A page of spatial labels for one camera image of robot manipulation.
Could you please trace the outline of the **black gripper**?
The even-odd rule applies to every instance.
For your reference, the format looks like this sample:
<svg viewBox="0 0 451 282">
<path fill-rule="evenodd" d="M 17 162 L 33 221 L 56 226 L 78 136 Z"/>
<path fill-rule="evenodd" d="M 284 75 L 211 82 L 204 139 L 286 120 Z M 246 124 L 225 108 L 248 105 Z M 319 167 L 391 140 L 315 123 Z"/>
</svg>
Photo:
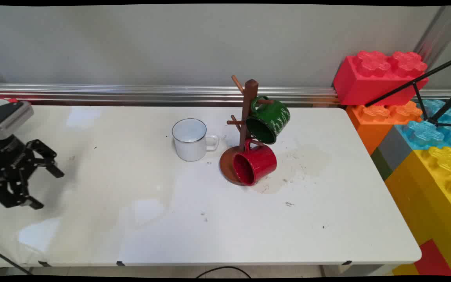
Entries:
<svg viewBox="0 0 451 282">
<path fill-rule="evenodd" d="M 29 193 L 28 179 L 19 175 L 20 162 L 30 153 L 27 162 L 34 167 L 44 167 L 55 178 L 64 177 L 58 168 L 55 157 L 57 153 L 39 139 L 23 143 L 15 135 L 0 140 L 0 204 L 6 208 L 29 206 L 34 210 L 44 207 Z"/>
</svg>

